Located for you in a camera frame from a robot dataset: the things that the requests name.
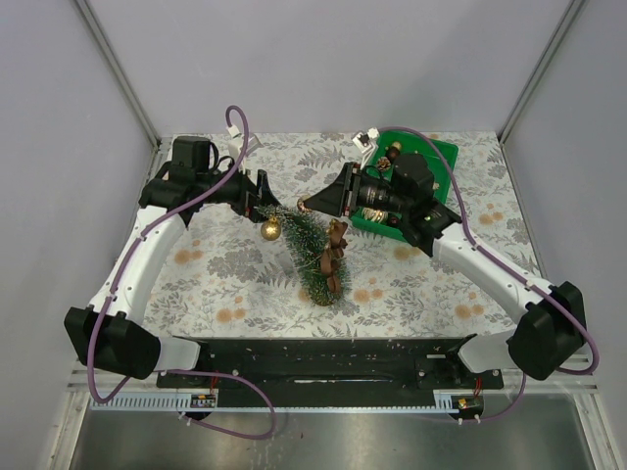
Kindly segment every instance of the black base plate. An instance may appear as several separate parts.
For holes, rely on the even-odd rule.
[[[469,373],[455,354],[464,338],[448,339],[207,339],[197,370],[236,373],[278,407],[428,406],[433,390],[503,387],[501,373]],[[160,388],[209,388],[211,379],[160,376]],[[255,392],[219,380],[218,407],[262,406]]]

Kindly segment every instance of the leaf pattern fabric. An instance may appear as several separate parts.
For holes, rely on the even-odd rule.
[[[295,206],[360,162],[353,134],[259,134],[264,147],[246,161],[268,173],[281,203]],[[473,230],[538,272],[527,229],[494,132],[442,132],[459,146],[455,174]],[[227,136],[212,136],[221,153]],[[160,155],[171,144],[164,139]],[[451,191],[448,205],[456,210]],[[301,288],[285,241],[225,205],[207,205],[174,245],[147,306],[154,334],[190,337],[440,337],[489,334],[513,325],[477,286],[416,248],[355,227],[345,235],[351,287],[345,299],[314,305]]]

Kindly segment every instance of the white cable connector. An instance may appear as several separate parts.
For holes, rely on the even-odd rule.
[[[230,155],[233,160],[237,160],[242,152],[242,147],[244,146],[244,136],[239,131],[239,128],[234,124],[229,125],[226,130],[228,131],[228,135],[231,136],[231,139],[228,141],[228,155]],[[250,136],[248,137],[248,148],[246,149],[246,157],[248,157],[257,149],[263,146],[264,145],[260,142],[257,135],[250,134]]]
[[[358,132],[353,137],[353,143],[360,149],[360,152],[365,154],[372,152],[376,149],[376,141],[379,138],[379,131],[376,127],[372,127],[368,132]]]

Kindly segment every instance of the miniature christmas tree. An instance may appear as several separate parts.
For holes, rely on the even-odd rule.
[[[260,213],[278,220],[303,289],[312,301],[318,306],[330,306],[340,300],[349,282],[348,271],[341,256],[333,261],[332,277],[336,286],[333,286],[329,275],[320,267],[323,254],[329,249],[329,225],[312,212],[283,206],[260,208]]]

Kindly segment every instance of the gray metal floor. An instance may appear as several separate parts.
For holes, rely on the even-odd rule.
[[[488,397],[490,408],[506,402]],[[263,414],[215,414],[212,423],[262,432]],[[440,424],[404,414],[279,416],[270,441],[187,427],[174,413],[88,411],[72,469],[591,469],[574,404],[527,396],[503,420]]]

